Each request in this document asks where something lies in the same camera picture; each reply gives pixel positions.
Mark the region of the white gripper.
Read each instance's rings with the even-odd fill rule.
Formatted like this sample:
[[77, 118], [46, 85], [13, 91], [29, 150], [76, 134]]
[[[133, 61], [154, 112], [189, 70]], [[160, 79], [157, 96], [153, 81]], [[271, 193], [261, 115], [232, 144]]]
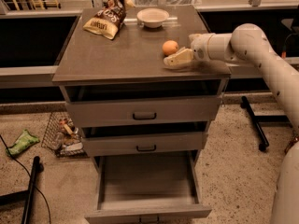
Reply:
[[180, 67], [183, 64], [190, 63], [193, 57], [197, 61], [209, 61], [208, 44], [213, 35], [214, 33], [190, 34], [189, 40], [191, 42], [191, 48], [182, 48], [176, 53], [165, 57], [164, 65], [170, 68]]

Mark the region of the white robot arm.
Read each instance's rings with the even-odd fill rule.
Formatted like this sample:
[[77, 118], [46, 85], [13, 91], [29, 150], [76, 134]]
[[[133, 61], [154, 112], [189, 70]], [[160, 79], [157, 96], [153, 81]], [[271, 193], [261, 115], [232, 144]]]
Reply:
[[[263, 30], [245, 23], [230, 34], [191, 34], [190, 46], [164, 58], [170, 69], [195, 62], [254, 65], [299, 133], [299, 72], [272, 49]], [[278, 176], [270, 224], [299, 224], [299, 140], [287, 148]]]

